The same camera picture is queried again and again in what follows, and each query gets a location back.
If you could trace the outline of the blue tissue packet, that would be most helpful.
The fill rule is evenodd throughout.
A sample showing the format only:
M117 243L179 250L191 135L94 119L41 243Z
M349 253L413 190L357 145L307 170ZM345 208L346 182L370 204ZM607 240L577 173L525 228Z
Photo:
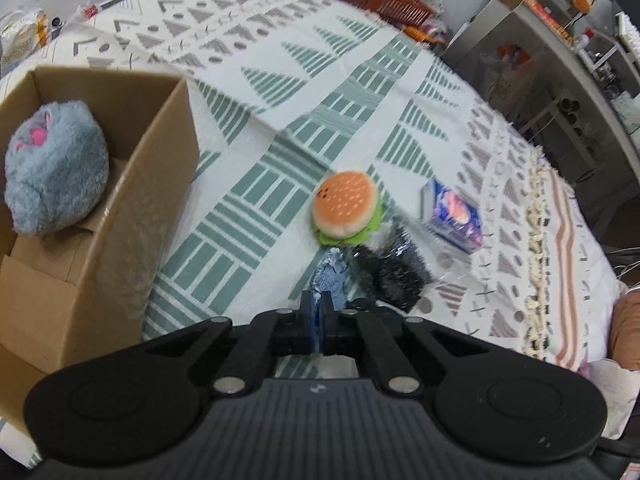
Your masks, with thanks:
M483 247L483 223L477 208L435 178L421 190L421 221L429 231L468 255Z

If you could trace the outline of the white desk with shelves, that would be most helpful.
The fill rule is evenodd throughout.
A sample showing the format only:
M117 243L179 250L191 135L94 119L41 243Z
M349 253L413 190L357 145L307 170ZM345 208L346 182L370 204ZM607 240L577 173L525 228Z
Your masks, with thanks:
M489 0L444 60L544 150L596 237L628 247L639 239L639 135L612 99L638 89L639 78L615 51L593 59L604 42L596 35L576 51L522 0Z

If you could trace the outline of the grey fluffy plush toy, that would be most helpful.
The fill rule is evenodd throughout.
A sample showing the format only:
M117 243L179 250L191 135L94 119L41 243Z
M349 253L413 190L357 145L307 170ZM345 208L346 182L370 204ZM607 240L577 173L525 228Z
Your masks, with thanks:
M4 202L14 231L39 236L90 214L106 189L110 155L86 103L51 102L16 128L4 172Z

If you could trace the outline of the patterned white green blanket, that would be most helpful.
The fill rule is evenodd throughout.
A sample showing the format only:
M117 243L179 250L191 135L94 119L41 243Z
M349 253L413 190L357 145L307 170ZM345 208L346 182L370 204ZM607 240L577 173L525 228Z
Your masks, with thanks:
M432 287L420 315L570 370L606 357L620 288L572 188L434 53L371 14L338 0L129 0L67 29L2 92L39 65L189 79L200 157L145 338L295 306L322 257L312 194L360 170L413 217L431 179L480 208L471 271Z

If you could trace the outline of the yellow white bag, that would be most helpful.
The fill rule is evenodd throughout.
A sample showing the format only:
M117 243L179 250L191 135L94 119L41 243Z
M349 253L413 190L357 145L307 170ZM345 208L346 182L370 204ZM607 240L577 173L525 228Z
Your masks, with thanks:
M40 8L21 8L1 19L1 77L48 43L49 21Z

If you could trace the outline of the brown cardboard box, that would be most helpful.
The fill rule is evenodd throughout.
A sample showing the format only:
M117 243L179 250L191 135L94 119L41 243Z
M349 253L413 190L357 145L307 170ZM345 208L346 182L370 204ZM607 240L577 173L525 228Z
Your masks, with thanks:
M183 78L100 68L28 72L2 99L2 139L40 106L67 101L90 108L112 173L96 209L61 232L18 235L2 212L1 416L17 430L42 378L140 340L200 154Z

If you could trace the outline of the red plastic basket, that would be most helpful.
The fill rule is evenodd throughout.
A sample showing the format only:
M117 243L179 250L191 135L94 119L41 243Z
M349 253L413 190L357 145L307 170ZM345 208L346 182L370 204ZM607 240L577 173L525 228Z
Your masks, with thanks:
M352 6L378 14L384 20L420 27L434 11L419 0L345 0Z

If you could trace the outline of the hamburger plush toy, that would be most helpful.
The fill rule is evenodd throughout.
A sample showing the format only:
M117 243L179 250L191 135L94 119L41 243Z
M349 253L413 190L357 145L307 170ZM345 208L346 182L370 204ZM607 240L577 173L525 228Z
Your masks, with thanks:
M382 224L380 193L372 178L360 171L341 171L317 188L311 218L324 246L359 245Z

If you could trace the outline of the orange round toy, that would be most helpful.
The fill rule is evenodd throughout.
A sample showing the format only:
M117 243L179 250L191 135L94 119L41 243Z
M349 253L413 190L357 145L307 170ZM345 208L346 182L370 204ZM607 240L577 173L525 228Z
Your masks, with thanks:
M579 13L589 14L591 10L591 0L570 0L572 7Z

